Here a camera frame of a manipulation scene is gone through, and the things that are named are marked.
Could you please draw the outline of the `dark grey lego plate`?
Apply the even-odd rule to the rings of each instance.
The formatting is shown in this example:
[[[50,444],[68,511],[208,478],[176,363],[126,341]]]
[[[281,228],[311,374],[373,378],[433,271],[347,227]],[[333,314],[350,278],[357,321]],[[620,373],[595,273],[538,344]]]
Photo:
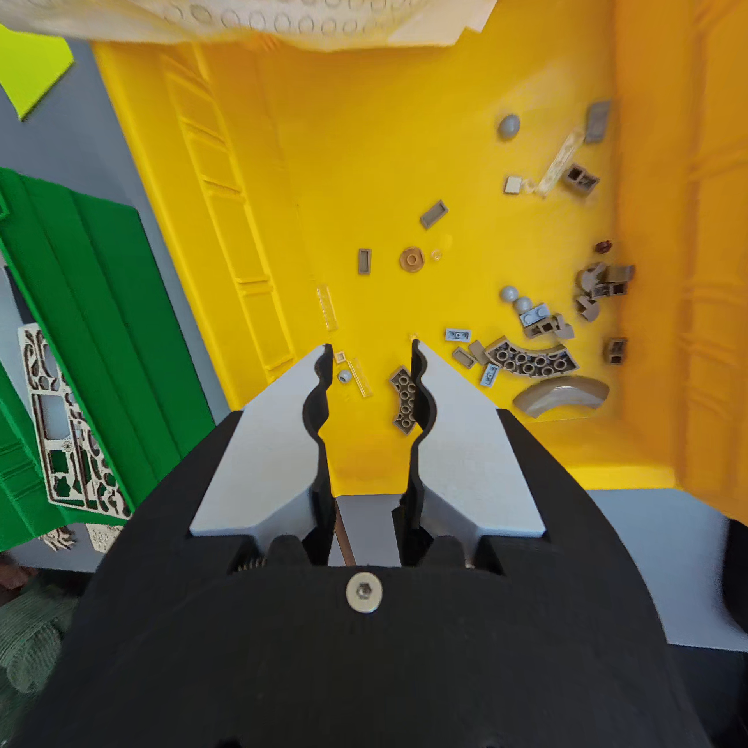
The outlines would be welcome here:
[[[610,119],[612,101],[601,100],[589,105],[586,113],[584,143],[596,145],[604,141]]]

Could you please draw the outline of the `dark tan two-hole lego brick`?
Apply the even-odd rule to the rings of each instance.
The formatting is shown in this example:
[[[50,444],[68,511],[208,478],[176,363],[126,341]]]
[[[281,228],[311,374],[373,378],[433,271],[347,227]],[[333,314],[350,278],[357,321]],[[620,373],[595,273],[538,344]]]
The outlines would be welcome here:
[[[586,198],[598,186],[600,178],[573,162],[563,172],[561,182],[567,189]]]

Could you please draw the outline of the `long curved studded lego brick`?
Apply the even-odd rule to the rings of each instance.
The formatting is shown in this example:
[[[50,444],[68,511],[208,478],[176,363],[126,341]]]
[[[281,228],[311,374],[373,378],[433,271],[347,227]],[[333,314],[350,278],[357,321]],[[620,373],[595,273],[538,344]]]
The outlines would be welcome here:
[[[562,343],[547,349],[528,349],[501,337],[486,346],[483,353],[501,371],[531,379],[568,375],[580,369]]]

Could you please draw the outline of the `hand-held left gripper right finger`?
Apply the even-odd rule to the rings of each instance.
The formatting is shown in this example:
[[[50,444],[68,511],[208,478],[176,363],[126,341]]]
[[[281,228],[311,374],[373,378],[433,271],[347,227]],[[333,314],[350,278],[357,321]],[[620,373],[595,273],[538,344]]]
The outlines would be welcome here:
[[[541,538],[546,526],[498,407],[424,342],[411,353],[420,434],[393,512],[402,566],[417,566],[438,537],[455,538],[468,563],[485,536]]]

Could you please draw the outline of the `short curved studded lego brick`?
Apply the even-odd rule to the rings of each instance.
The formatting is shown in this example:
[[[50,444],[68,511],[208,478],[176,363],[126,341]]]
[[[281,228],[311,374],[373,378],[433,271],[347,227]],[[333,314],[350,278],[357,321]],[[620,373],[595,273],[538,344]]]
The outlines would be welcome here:
[[[409,370],[400,366],[388,379],[389,384],[397,395],[397,413],[393,418],[393,425],[403,434],[410,435],[415,426],[415,396],[416,387]]]

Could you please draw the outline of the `pale cut-out sheet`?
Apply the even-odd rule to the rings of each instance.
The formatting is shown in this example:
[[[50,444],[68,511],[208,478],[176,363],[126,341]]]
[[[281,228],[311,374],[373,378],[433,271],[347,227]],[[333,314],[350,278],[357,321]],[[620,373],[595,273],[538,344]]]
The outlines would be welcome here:
[[[53,506],[115,524],[132,511],[40,326],[17,331],[46,493]]]

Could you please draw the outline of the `pile of dark tan pieces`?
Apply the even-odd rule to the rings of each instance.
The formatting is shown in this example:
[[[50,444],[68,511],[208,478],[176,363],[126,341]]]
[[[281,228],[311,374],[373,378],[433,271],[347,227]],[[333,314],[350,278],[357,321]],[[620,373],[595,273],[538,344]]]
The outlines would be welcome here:
[[[577,313],[585,321],[594,322],[600,313],[600,301],[626,295],[636,272],[635,265],[606,263],[594,263],[581,269],[576,275]]]

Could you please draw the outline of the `long transparent lego plate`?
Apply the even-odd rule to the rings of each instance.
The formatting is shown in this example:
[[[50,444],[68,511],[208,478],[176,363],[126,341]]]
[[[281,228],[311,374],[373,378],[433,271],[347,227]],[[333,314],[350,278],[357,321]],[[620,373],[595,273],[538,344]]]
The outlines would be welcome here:
[[[537,196],[546,198],[561,180],[567,165],[572,161],[573,156],[584,143],[584,138],[584,131],[580,128],[576,128],[568,134],[558,153],[547,168],[545,175],[538,182],[535,190]]]

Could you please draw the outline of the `white circle-printed paper bag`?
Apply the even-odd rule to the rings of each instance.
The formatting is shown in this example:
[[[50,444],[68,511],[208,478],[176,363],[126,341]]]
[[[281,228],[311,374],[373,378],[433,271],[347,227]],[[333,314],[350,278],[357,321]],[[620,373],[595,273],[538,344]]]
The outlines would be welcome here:
[[[13,31],[177,44],[267,37],[311,51],[450,47],[496,1],[2,1]]]

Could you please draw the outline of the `yellow plastic bin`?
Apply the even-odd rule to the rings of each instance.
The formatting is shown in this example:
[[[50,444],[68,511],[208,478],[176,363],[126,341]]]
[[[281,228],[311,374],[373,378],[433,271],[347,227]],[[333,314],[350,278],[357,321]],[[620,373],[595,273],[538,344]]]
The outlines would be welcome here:
[[[498,2],[445,49],[259,37],[94,51],[229,406],[323,342],[359,360],[372,397],[334,385],[323,429],[337,494],[405,490],[418,431],[393,425],[388,379],[418,339],[583,487],[679,488],[746,523],[746,2]],[[561,181],[546,198],[503,193],[509,175],[538,184],[607,99],[604,141],[568,164],[600,178],[590,196]],[[520,131],[503,142],[511,113]],[[438,200],[449,212],[425,230]],[[603,240],[612,250],[596,254]],[[412,246],[416,273],[399,265]],[[594,263],[637,272],[590,323],[576,275]],[[505,285],[575,339],[528,340]],[[484,347],[562,343],[580,369],[561,376],[609,397],[531,418],[513,399],[560,376],[500,370],[482,388],[485,366],[455,361],[470,342],[447,328]],[[628,338],[622,366],[603,361],[612,337]]]

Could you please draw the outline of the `smooth curved dark tan brick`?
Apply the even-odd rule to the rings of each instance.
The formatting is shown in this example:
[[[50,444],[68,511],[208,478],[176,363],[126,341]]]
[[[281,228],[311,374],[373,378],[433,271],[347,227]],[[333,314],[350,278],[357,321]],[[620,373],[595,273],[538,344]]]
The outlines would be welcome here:
[[[603,381],[583,376],[560,376],[540,381],[520,392],[513,406],[537,419],[557,408],[583,407],[596,410],[609,397],[610,388]]]

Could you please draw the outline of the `green plastic bin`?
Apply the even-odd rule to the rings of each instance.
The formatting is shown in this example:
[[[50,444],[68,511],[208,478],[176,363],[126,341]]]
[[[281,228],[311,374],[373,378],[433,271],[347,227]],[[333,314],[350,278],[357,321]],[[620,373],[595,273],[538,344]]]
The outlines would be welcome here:
[[[2,254],[61,364],[124,518],[214,428],[135,209],[2,168]]]

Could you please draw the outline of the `green corduroy clothing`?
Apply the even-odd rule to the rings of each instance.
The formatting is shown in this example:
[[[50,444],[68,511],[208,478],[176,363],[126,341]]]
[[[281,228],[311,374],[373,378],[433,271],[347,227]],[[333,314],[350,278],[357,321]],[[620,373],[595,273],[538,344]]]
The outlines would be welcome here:
[[[46,686],[79,598],[36,577],[1,609],[1,746],[11,745]]]

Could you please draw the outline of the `yellow-green sheet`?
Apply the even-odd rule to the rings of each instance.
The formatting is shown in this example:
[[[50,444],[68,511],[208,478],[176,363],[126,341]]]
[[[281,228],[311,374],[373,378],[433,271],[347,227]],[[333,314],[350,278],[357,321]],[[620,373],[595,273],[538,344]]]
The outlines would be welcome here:
[[[73,63],[72,51],[62,37],[1,26],[1,85],[19,121],[24,121]]]

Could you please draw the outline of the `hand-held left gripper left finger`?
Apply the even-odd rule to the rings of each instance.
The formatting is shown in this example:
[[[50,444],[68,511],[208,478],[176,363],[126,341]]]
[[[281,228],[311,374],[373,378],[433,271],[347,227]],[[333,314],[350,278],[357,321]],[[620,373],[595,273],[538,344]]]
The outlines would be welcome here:
[[[268,555],[282,536],[327,566],[336,524],[320,430],[329,417],[333,349],[313,349],[241,410],[190,525],[193,536],[249,536]]]

